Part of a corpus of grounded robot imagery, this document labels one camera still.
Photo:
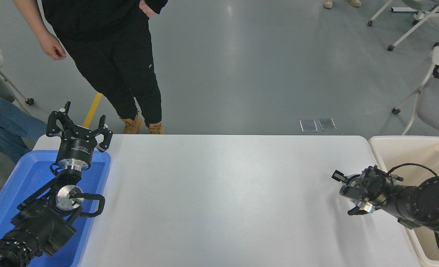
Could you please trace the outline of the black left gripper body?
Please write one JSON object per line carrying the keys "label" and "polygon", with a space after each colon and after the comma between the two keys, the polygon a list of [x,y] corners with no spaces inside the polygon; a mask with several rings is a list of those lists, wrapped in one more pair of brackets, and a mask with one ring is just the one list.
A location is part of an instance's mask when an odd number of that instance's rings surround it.
{"label": "black left gripper body", "polygon": [[61,144],[56,158],[57,164],[65,164],[69,159],[76,159],[91,164],[97,141],[91,130],[84,127],[66,129],[61,135]]}

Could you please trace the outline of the person's left hand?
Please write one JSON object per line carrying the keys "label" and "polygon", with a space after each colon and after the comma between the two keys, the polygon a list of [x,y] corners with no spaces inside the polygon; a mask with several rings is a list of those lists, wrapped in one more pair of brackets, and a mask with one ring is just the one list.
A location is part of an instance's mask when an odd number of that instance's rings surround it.
{"label": "person's left hand", "polygon": [[148,17],[151,18],[156,15],[155,11],[153,11],[145,2],[145,0],[140,0],[139,2],[140,10]]}

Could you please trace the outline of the person's right hand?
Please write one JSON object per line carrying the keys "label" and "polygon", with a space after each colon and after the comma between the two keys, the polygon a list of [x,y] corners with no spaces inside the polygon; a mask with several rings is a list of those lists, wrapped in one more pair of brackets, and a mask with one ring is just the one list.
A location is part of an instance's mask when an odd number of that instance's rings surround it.
{"label": "person's right hand", "polygon": [[63,60],[66,58],[66,52],[60,41],[50,32],[40,33],[36,38],[43,52],[53,60]]}

